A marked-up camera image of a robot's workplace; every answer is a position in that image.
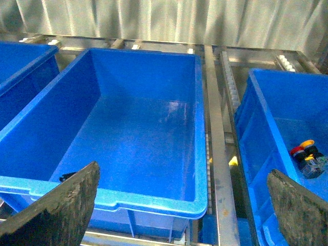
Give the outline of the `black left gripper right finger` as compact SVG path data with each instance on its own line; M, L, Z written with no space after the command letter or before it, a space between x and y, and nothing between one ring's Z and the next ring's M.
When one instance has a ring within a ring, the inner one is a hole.
M327 201L277 169L266 183L288 245L327 245Z

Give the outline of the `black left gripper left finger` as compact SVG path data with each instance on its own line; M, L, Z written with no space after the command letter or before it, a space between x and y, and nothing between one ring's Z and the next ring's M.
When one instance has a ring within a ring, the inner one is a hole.
M1 224L1 245L80 245L90 222L100 169L93 161Z

